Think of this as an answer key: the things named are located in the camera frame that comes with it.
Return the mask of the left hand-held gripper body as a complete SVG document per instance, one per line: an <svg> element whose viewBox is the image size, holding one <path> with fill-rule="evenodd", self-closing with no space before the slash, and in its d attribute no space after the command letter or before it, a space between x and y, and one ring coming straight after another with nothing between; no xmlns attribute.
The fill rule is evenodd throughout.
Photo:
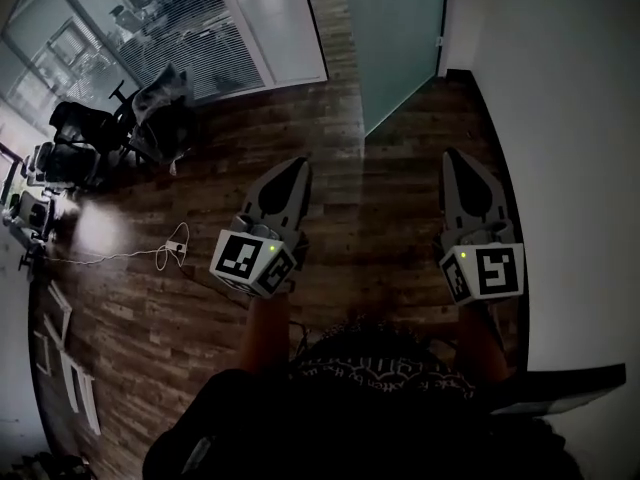
<svg viewBox="0 0 640 480"><path fill-rule="evenodd" d="M276 230L240 213L220 232L209 272L233 290L272 298L294 292L308 249L305 233L296 232L287 241Z"/></svg>

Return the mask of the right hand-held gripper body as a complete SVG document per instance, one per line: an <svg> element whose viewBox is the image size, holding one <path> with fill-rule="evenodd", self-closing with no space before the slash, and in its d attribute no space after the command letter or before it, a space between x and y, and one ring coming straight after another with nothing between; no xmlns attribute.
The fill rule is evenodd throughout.
<svg viewBox="0 0 640 480"><path fill-rule="evenodd" d="M506 222L456 238L439 261L456 305L520 296L524 291L524 244Z"/></svg>

